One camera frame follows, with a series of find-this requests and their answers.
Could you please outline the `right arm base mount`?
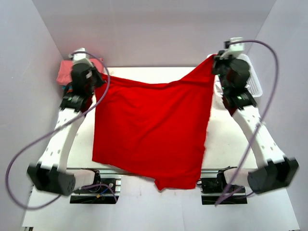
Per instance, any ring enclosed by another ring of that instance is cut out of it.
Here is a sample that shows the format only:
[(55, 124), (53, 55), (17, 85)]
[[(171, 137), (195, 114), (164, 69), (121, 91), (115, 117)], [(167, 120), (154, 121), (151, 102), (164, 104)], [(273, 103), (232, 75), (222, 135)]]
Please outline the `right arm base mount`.
[[(235, 167), (223, 169), (203, 169), (196, 186), (201, 190), (202, 205), (214, 205), (227, 186), (224, 172)], [(244, 205), (247, 204), (246, 190), (243, 186), (232, 185), (227, 194), (230, 197), (221, 202), (221, 205)]]

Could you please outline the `red t shirt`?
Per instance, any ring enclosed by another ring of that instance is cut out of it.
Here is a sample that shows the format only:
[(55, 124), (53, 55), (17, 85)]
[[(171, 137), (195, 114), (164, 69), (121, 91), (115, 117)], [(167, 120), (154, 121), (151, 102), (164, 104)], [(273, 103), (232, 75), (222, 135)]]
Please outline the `red t shirt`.
[(110, 77), (95, 91), (92, 160), (154, 179), (158, 190), (193, 189), (201, 176), (214, 58), (169, 83)]

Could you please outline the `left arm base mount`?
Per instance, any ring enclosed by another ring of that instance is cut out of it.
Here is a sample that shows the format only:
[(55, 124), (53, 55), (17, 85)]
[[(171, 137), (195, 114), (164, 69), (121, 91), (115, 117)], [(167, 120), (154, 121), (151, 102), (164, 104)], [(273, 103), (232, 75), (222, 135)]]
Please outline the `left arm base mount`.
[(70, 204), (115, 205), (120, 196), (123, 175), (101, 175), (95, 170), (92, 186), (83, 186), (70, 196)]

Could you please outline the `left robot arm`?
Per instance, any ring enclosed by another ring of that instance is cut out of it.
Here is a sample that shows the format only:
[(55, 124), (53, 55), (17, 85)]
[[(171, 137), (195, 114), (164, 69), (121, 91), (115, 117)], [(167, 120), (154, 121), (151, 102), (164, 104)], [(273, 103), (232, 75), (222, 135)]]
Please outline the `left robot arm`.
[(83, 123), (96, 87), (102, 86), (101, 73), (93, 64), (78, 63), (72, 66), (72, 91), (65, 90), (55, 132), (38, 162), (30, 164), (27, 174), (39, 191), (69, 196), (74, 190), (86, 186), (97, 192), (102, 180), (95, 171), (81, 169), (75, 173), (67, 171), (69, 153), (77, 131)]

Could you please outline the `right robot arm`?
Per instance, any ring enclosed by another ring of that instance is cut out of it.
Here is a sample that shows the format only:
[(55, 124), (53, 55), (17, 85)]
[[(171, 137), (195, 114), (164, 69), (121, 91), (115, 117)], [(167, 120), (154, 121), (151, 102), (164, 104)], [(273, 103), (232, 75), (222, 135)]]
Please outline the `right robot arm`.
[(222, 102), (245, 135), (248, 146), (237, 167), (227, 168), (218, 178), (218, 188), (226, 194), (235, 185), (261, 194), (288, 187), (299, 164), (278, 147), (263, 122), (257, 102), (247, 89), (250, 65), (246, 60), (214, 55), (212, 73), (222, 88)]

